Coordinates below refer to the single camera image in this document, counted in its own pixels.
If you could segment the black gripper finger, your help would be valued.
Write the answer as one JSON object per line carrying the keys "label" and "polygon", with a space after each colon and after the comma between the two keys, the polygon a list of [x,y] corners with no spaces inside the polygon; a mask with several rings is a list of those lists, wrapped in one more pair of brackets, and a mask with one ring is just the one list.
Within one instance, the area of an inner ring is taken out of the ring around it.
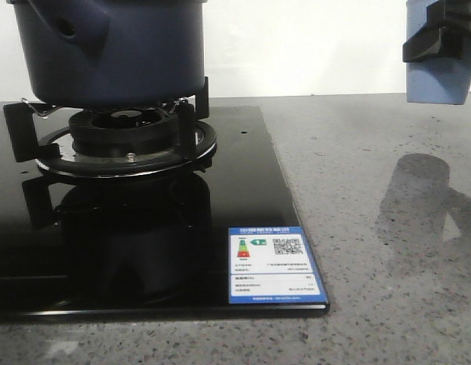
{"label": "black gripper finger", "polygon": [[405,63],[464,60],[471,43],[471,0],[407,1]]}

